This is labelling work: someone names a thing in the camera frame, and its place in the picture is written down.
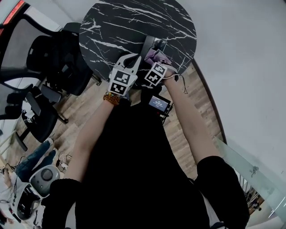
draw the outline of wooden floor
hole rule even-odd
[[[187,96],[195,104],[196,108],[204,118],[209,133],[212,137],[217,136],[221,139],[221,132],[213,107],[194,67],[190,65],[183,76],[185,77],[186,81],[186,88],[188,91]],[[180,79],[179,82],[183,90],[182,79]],[[55,147],[59,149],[60,154],[67,153],[72,155],[73,145],[80,129],[96,110],[96,108],[102,103],[102,97],[107,91],[107,87],[107,82],[102,82],[102,84],[98,87],[91,79],[82,95],[79,97],[71,95],[64,98],[61,103],[57,105],[58,112],[63,114],[65,118],[69,119],[69,123],[67,125],[64,125],[58,121],[54,131],[51,134],[51,138],[55,141]],[[163,90],[161,95],[171,100],[170,95],[166,90]],[[133,104],[138,103],[140,99],[140,91],[132,90],[130,98]],[[196,178],[196,165],[194,163],[187,140],[183,135],[175,109],[173,109],[169,115],[170,117],[167,118],[164,128],[173,153],[188,177]],[[19,120],[16,129],[19,134],[24,131],[25,124],[22,119]],[[7,162],[9,164],[16,165],[21,156],[28,156],[40,145],[40,143],[37,142],[31,134],[26,137],[24,142],[28,147],[27,152],[24,152],[18,143],[15,140],[12,140],[7,158]]]

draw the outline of black marble table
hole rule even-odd
[[[164,54],[183,73],[193,59],[197,36],[191,17],[175,0],[105,0],[89,10],[80,27],[80,49],[96,75],[108,81],[123,54],[140,54],[147,35],[167,41]],[[143,63],[136,85],[149,85]]]

